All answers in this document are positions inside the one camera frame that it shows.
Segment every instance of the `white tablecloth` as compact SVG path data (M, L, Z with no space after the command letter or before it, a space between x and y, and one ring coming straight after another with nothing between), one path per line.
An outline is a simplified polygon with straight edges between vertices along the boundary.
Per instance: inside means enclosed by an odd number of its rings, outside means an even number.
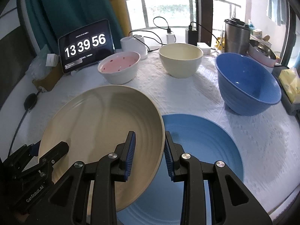
M215 57L206 56L196 74L176 79L163 68L157 52L139 62L137 77L126 85L149 96L161 114L187 113L210 119L234 139L244 165L244 183L271 213L300 183L300 128L281 102L254 117L239 116L225 106L218 89ZM109 84L91 66L65 75L38 103L20 128L23 143L42 138L48 122L69 100L82 92Z

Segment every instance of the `digital clock display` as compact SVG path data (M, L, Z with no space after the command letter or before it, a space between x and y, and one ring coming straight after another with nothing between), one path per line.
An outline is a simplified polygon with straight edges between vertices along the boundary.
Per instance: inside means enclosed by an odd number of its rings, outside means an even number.
M59 38L58 45L64 73L94 64L114 53L107 19Z

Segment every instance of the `charging cable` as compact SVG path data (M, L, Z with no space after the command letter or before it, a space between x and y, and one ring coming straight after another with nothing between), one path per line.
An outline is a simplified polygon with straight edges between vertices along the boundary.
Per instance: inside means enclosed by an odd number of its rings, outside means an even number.
M154 22L154 20L155 19L157 19L157 18L161 18L161 19L164 19L165 20L165 22L167 23L167 25L168 25L168 28L167 29L165 29L165 28L162 28L162 27L159 27L159 26L157 26L156 24L155 24L155 22ZM160 29L163 29L163 30L166 30L167 31L167 33L173 33L173 31L170 29L170 26L169 26L169 24L168 24L168 21L164 18L164 17L161 17L161 16L157 16L157 17L155 17L154 19L153 19L153 23L154 23L154 25L157 27L157 28L160 28Z
M135 31L151 32L151 33L155 34L155 35L159 38L160 42L158 42L156 39L154 39L154 38L152 38L152 37L147 37L147 36L144 36L144 37L145 37L145 38L149 38L149 39L153 39L153 40L155 40L157 43L161 44L162 46L163 46L163 45L166 45L166 44L163 44L163 41L161 40L161 38L160 38L156 33L154 33L153 31L134 30L134 31L130 31L130 32L128 33L128 36L130 36L130 33L135 32ZM149 46L147 46L143 41L141 41L139 38L137 38L136 35L132 35L132 36L133 36L135 39L137 39L139 42L141 42L142 44L144 44L144 45L148 48L148 52L154 52L154 51L156 51L156 50L159 49L159 48L157 48L157 49L154 49L154 50L150 50Z
M32 93L32 94L30 94L29 96L27 96L27 98L25 99L25 102L24 102L25 113L23 114L23 117L21 118L21 120L20 120L20 122L19 122L19 125L18 125L18 127L17 127L17 129L16 129L16 131L15 131L15 134L13 135L13 140L11 141L11 144L10 144L10 147L9 147L9 151L8 151L7 157L9 157L10 154L11 154L11 149L12 149L12 147L13 147L15 138L16 138L16 136L17 136L17 133L18 133L18 131L19 131L19 129L20 129L20 126L21 126L23 120L25 119L27 113L28 113L30 110L32 110L32 109L34 108L34 106L36 105L37 100L38 100L38 95L39 95L40 92L41 92L41 91L38 91L38 93L36 93L36 94L35 94L35 93Z
M154 20L155 20L156 18L162 18L162 19L164 19L164 20L166 21L167 25L168 25L168 28L165 29L165 28L162 28L162 27L157 26L157 25L155 24L155 22L154 22ZM155 25L157 28L160 28L160 29L163 29L163 30L167 30L167 33L171 33L171 32L173 33L173 31L171 31L171 29L170 29L170 27L169 27L168 21L167 21L164 17L157 16L157 17L153 18L153 23L154 23L154 25ZM145 37L145 38L152 39L152 40L155 40L155 41L156 41L158 44L160 44L161 46L167 45L167 44L164 44L163 41L161 40L161 38L160 38L156 33L154 33L153 31L133 30L133 31L130 31L130 32L128 33L128 36L130 36L130 33L133 33L133 32L135 32L135 31L151 32L151 33L155 34L155 35L159 38L160 42L157 41L155 38L152 38L152 37L148 37L148 36L144 36L144 37ZM141 41L139 38L137 38L136 35L132 35L132 36L133 36L135 39L137 39L139 42L141 42L142 44L144 44L144 45L147 47L148 52L154 52L154 51L157 51L157 50L159 49L159 48L157 48L157 49L154 49L154 50L150 50L149 46L147 46L143 41Z
M212 32L210 32L208 29L206 29L206 28L205 28L204 26L202 26L201 24L199 24L199 23L197 23L197 22L194 22L194 21L190 23L190 26L188 27L189 30L191 30L191 29L193 28L192 23L195 23L196 25L199 25L200 27L202 27L203 29L205 29L207 32L209 32L210 34L212 34L212 36L213 36L214 38L216 38L215 35L214 35Z

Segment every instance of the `black cable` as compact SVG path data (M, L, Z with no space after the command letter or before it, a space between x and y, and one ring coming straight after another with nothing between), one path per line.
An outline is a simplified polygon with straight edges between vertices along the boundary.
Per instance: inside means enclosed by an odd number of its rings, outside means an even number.
M155 34L155 35L159 38L160 44L163 45L163 41L161 40L161 38L160 38L156 33L154 33L153 31L134 30L134 31L130 31L130 32L128 33L128 36L130 36L130 33L135 32L135 31L151 32L151 33ZM141 42L142 44L144 44L144 45L148 48L148 52L154 52L154 51L156 51L156 50L159 49L159 48L158 48L158 49L150 50L150 48L149 48L143 41L141 41L141 40L138 39L138 38L136 38L136 39L137 39L139 42Z
M159 41L157 41L156 39L152 38L152 37L148 37L148 36L144 36L145 38L149 38L149 39L152 39L152 40L155 40L158 44L161 44Z
M26 98L26 100L24 102L25 113L23 114L23 117L21 118L21 120L19 122L19 125L17 126L17 129L16 129L15 134L13 136L13 140L11 141L11 144L10 144L10 147L9 147L9 151L8 151L7 157L9 157L10 154L11 154L11 149L13 147L15 138L16 138L16 136L18 134L19 128L20 128L21 124L24 121L24 118L26 117L27 113L35 106L36 101L37 101L37 97L38 97L38 95L40 93L41 93L41 90L38 91L36 94L32 93L29 96L27 96L27 98Z
M166 23L167 23L167 25L168 25L168 28L167 29L165 29L165 28L162 28L162 27L159 27L159 26L157 26L156 24L155 24L155 22L154 22L154 20L156 19L156 18L162 18L162 19L164 19L165 21L166 21ZM161 16L157 16L157 17L155 17L155 18L153 18L153 23L154 23L154 25L157 27L157 28L160 28L160 29L163 29L163 30L167 30L167 32L173 32L171 29L170 29L170 26L169 26L169 24L168 24L168 21L164 18L164 17L161 17Z
M3 14L3 15L0 16L0 19L1 19L2 17L4 17L5 15L7 15L8 13L10 13L10 12L16 10L16 9L17 9L17 8L15 7L15 8L13 8L13 9L7 11L5 14Z
M166 21L167 25L168 25L168 29L170 28L170 27L169 27L169 24L168 24L168 21L167 21L164 17L161 17L161 16L157 16L157 17L155 17L155 18L153 19L153 23L154 23L154 25L155 25L157 28L160 28L160 29L163 29L163 30L167 30L167 29L162 28L162 27L159 27L159 26L157 26L157 25L155 24L154 20L155 20L156 18L162 18L162 19L164 19L164 20Z
M206 29L204 26L202 26L201 24L199 24L199 23L197 23L197 22L191 22L190 23L190 26L192 25L192 23L195 23L195 24L197 24L197 25L199 25L200 27L202 27L203 29L205 29L207 32L209 32L210 34L212 34L212 36L214 37L214 38L216 38L215 37L215 35L212 33L212 32L210 32L208 29Z
M13 144L14 144L15 138L16 138L16 136L17 136L17 133L18 133L18 131L19 131L19 128L20 128L20 126L21 126L21 124L22 124L22 122L23 122L24 118L26 117L26 114L28 113L28 111L29 111L29 110L26 110L26 111L25 111L25 113L24 113L23 117L21 118L21 120L20 120L20 122L19 122L19 125L18 125L18 127L17 127L17 129L16 129L16 131L15 131L15 134L14 134L14 136L13 136L13 140L11 141L11 144L10 144L10 147L9 147L9 151L8 151L8 155L7 155L7 157L9 157L9 156L10 156L10 154L11 154L11 149L12 149L12 147L13 147Z

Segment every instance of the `plastic bag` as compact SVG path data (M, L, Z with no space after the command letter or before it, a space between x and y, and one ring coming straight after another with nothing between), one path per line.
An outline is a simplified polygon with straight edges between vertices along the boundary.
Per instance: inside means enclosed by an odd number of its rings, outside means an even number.
M53 67L47 67L47 55L51 53L48 45L44 45L43 49L39 52L39 54L32 60L31 64L26 71L26 74L32 77L34 80L42 80L44 79L53 69Z
M279 80L292 104L300 104L300 79L295 68L280 72Z

